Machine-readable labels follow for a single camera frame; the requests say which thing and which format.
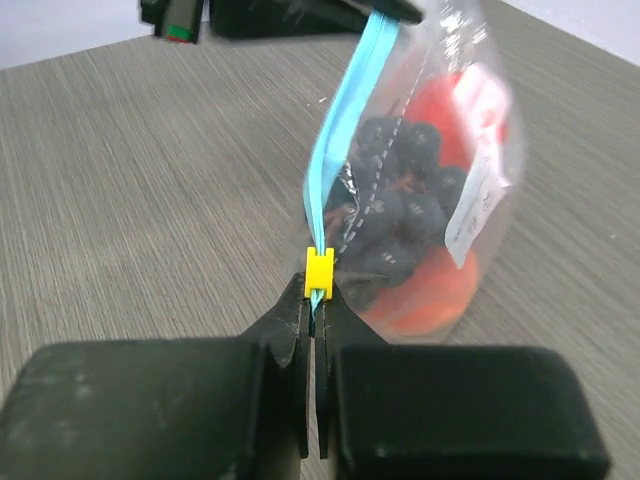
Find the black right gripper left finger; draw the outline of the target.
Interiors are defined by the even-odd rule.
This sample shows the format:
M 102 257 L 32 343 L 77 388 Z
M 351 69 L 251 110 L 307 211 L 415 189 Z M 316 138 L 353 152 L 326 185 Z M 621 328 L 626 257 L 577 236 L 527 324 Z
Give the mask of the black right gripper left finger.
M 296 479 L 309 454 L 302 274 L 233 337 L 37 350 L 1 411 L 5 479 Z

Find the red fake pepper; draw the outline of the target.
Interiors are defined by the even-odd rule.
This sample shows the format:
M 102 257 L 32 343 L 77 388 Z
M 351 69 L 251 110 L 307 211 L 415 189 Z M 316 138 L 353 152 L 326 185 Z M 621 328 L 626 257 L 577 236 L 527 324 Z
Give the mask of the red fake pepper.
M 467 172 L 480 157 L 500 175 L 511 104 L 506 84 L 480 62 L 420 80 L 388 109 L 400 119 L 391 145 L 399 174 L 424 179 L 438 167 Z

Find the dark fake grape bunch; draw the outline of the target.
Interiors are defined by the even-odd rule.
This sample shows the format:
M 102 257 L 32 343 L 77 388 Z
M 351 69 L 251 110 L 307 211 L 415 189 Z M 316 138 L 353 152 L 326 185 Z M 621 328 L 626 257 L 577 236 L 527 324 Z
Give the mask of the dark fake grape bunch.
M 336 280 L 353 310 L 364 312 L 383 288 L 404 284 L 444 233 L 467 172 L 438 167 L 424 179 L 401 176 L 391 145 L 400 119 L 370 117 L 333 183 L 325 237 L 335 250 Z

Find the orange fake peach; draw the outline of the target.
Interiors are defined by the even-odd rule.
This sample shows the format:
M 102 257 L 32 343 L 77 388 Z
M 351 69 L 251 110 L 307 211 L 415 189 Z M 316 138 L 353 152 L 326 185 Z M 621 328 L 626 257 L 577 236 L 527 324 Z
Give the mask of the orange fake peach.
M 432 248 L 404 284 L 379 290 L 362 318 L 389 339 L 429 336 L 464 314 L 479 279 L 473 251 L 458 267 L 446 248 Z

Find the clear zip top bag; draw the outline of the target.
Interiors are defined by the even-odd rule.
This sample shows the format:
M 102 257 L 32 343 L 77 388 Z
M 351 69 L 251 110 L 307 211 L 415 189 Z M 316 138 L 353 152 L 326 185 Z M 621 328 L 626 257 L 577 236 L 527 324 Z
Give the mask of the clear zip top bag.
M 312 149 L 295 265 L 335 253 L 348 306 L 392 343 L 441 340 L 504 236 L 525 167 L 519 112 L 477 1 L 373 14 Z

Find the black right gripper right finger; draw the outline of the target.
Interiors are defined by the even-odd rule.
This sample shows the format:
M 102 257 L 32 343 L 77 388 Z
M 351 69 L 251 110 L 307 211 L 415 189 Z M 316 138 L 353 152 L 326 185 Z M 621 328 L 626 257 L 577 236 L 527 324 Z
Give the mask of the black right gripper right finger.
M 603 479 L 566 359 L 535 346 L 394 345 L 341 296 L 315 314 L 320 455 L 334 479 Z

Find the yellow zipper slider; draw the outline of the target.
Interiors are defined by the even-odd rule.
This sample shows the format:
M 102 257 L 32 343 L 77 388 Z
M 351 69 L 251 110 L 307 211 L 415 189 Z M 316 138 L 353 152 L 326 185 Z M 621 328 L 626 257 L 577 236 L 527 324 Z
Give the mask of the yellow zipper slider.
M 326 248 L 320 254 L 315 247 L 306 251 L 304 297 L 313 304 L 331 300 L 334 283 L 334 249 Z

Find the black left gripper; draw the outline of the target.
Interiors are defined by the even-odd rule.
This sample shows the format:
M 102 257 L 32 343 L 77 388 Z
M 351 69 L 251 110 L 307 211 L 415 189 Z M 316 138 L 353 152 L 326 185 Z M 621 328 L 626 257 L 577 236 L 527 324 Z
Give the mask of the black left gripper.
M 153 36 L 197 44 L 203 0 L 140 0 L 140 20 Z M 210 29 L 224 39 L 271 39 L 359 34 L 369 16 L 418 24 L 423 12 L 406 0 L 226 0 L 209 3 Z

